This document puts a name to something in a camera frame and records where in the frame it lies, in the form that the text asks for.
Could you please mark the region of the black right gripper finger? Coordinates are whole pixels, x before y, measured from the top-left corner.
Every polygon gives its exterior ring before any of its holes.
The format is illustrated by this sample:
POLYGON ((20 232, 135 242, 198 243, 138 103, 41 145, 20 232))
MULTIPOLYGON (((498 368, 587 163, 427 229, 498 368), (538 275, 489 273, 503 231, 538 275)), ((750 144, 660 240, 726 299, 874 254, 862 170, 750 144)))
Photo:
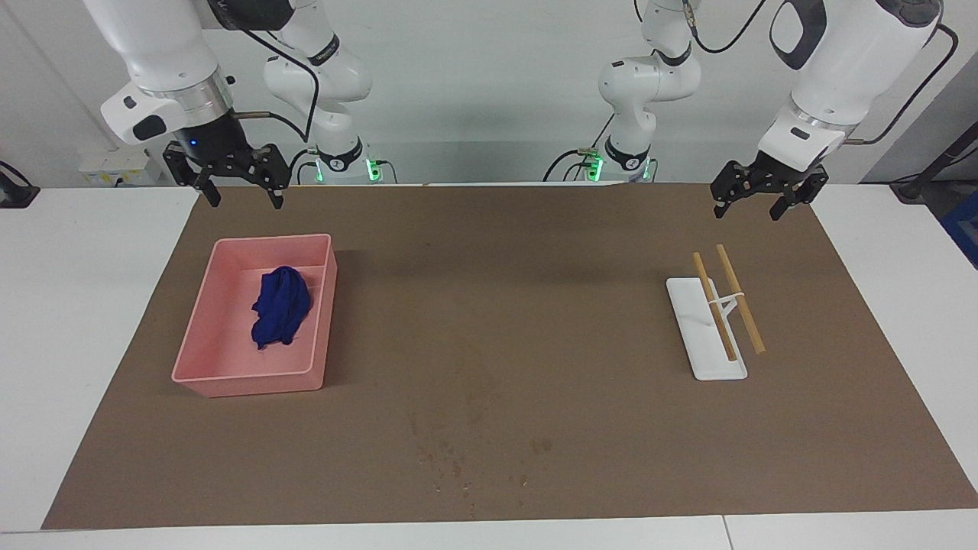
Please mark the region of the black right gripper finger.
POLYGON ((162 157, 175 184, 198 191, 213 208, 220 205, 222 196, 211 180, 212 167, 205 166, 202 170, 195 171, 180 145, 167 145, 162 152, 162 157))
POLYGON ((245 180, 264 190, 274 209, 282 209, 284 191, 290 187, 291 169, 279 147, 267 144, 248 152, 245 180))

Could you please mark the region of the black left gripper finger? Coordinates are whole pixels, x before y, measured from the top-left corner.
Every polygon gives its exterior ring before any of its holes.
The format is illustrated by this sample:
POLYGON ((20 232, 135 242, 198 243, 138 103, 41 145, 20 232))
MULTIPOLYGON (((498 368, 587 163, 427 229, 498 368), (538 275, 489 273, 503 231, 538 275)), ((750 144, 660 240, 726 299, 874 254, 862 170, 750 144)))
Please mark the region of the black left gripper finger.
POLYGON ((722 219, 734 202, 758 193, 761 173, 754 166, 743 166, 736 160, 727 161, 711 184, 714 216, 722 219))
POLYGON ((804 181, 793 186, 787 186, 783 189, 782 195, 773 203, 769 210, 769 217, 773 222, 778 222, 790 209, 797 205, 803 205, 803 203, 813 202, 827 184, 828 179, 828 173, 824 168, 815 168, 804 181))

